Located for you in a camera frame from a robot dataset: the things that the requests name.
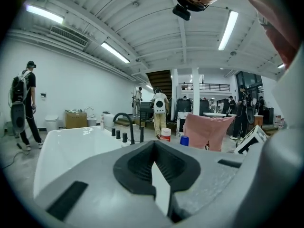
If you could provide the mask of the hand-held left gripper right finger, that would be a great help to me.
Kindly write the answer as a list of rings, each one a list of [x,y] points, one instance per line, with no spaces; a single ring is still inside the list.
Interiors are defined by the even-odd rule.
[[[213,152],[154,141],[157,164],[168,151],[177,177],[170,180],[168,216],[155,228],[246,228],[242,202],[252,184],[252,153]]]

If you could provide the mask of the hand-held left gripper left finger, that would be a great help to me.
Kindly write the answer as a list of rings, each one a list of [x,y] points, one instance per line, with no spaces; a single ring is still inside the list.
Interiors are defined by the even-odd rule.
[[[114,177],[114,164],[143,144],[129,145],[87,158],[49,183],[35,197],[44,211],[76,181],[86,189],[63,221],[55,227],[65,228],[165,228],[171,226],[151,195],[136,195],[126,190]]]

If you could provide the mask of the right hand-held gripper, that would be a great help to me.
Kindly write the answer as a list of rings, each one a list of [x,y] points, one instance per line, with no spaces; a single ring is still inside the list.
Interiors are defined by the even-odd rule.
[[[237,145],[234,153],[247,154],[249,147],[255,143],[264,143],[268,139],[268,136],[263,129],[256,125]]]

